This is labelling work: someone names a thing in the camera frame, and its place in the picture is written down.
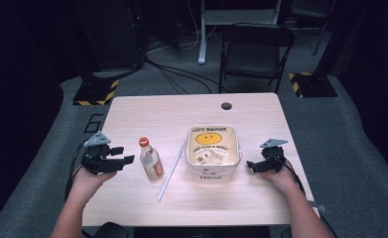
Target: plastic bottle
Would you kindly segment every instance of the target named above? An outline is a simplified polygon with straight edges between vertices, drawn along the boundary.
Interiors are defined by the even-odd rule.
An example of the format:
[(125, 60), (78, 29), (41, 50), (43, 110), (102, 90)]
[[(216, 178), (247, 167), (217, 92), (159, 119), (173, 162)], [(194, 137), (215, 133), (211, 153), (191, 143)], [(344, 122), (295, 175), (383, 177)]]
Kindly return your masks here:
[(141, 137), (139, 144), (141, 146), (141, 164), (144, 167), (148, 179), (160, 179), (164, 175), (165, 171), (163, 169), (159, 153), (150, 145), (150, 141), (147, 137)]

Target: smiley face logo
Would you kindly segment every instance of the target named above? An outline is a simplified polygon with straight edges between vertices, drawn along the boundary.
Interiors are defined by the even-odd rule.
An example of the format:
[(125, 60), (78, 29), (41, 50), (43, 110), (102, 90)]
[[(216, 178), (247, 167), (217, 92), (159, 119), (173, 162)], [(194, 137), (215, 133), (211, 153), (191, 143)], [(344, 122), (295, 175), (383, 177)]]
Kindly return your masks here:
[(217, 133), (205, 133), (196, 137), (196, 141), (201, 145), (211, 145), (218, 143), (222, 140), (222, 137)]

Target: forearm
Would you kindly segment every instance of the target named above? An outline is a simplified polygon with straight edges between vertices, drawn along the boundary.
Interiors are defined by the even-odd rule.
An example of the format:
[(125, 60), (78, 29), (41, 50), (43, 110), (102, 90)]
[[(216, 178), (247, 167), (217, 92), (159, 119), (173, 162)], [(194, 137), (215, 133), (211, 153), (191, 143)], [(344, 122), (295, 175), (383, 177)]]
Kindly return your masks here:
[(68, 199), (58, 218), (51, 238), (79, 238), (81, 237), (82, 212), (85, 204)]
[(297, 187), (289, 189), (285, 195), (290, 208), (293, 237), (332, 237)]

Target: gray carpet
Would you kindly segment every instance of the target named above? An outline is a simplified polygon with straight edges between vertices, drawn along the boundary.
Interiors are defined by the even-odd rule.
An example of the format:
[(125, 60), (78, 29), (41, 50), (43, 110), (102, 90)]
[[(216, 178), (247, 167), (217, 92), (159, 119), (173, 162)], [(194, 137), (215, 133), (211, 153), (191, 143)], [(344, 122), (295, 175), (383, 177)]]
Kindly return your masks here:
[[(307, 173), (314, 197), (326, 205), (324, 217), (338, 237), (388, 237), (388, 166), (367, 139), (358, 112), (334, 76), (329, 81), (338, 93), (332, 98), (297, 98), (289, 72), (313, 71), (323, 53), (312, 56), (317, 37), (297, 32), (288, 59), (279, 97)], [(154, 62), (170, 65), (218, 80), (219, 41), (208, 44), (206, 65), (197, 64), (199, 45), (192, 50), (162, 49), (147, 54)], [(112, 75), (116, 72), (104, 72)], [(189, 94), (207, 93), (193, 80), (169, 74)], [(217, 86), (204, 80), (212, 93)], [(247, 80), (225, 84), (232, 92), (260, 91), (261, 84)], [(91, 136), (84, 133), (92, 114), (104, 121), (109, 105), (72, 106), (81, 84), (79, 77), (65, 81), (64, 103), (49, 135), (27, 173), (0, 213), (0, 237), (48, 237), (64, 204), (70, 161), (77, 145)], [(178, 94), (153, 66), (119, 81), (115, 96)], [(284, 226), (271, 227), (279, 237)], [(97, 227), (88, 227), (94, 233)]]

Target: red bottle cap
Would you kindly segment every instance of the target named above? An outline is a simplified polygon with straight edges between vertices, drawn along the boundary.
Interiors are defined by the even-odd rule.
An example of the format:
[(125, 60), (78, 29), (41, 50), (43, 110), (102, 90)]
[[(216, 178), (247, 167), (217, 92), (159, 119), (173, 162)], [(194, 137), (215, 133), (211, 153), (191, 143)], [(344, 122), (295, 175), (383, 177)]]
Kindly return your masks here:
[(139, 140), (139, 144), (141, 147), (148, 147), (148, 145), (150, 145), (150, 142), (148, 141), (147, 137), (141, 137)]

